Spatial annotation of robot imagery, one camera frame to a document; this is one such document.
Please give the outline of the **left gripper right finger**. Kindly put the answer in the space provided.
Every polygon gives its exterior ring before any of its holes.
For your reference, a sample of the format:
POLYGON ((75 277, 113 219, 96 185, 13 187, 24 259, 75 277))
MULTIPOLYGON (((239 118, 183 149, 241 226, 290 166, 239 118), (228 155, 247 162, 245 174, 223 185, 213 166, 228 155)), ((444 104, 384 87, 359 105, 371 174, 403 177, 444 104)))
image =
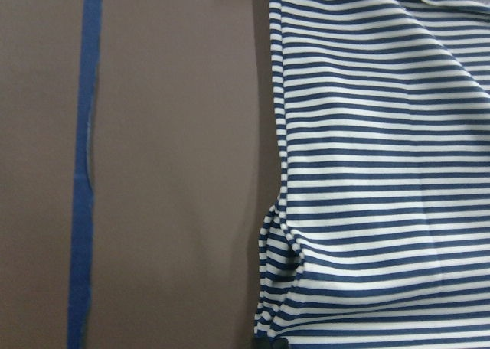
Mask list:
POLYGON ((277 338, 273 342, 273 349, 289 349, 289 342, 286 338, 277 338))

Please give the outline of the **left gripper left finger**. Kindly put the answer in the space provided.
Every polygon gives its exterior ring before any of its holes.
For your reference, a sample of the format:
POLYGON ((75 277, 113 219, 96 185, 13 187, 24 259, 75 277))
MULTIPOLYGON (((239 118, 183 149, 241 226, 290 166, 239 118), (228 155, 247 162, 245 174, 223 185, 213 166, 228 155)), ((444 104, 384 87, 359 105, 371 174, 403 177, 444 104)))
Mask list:
POLYGON ((253 343, 255 349, 270 349, 270 340, 268 338, 255 338, 253 343))

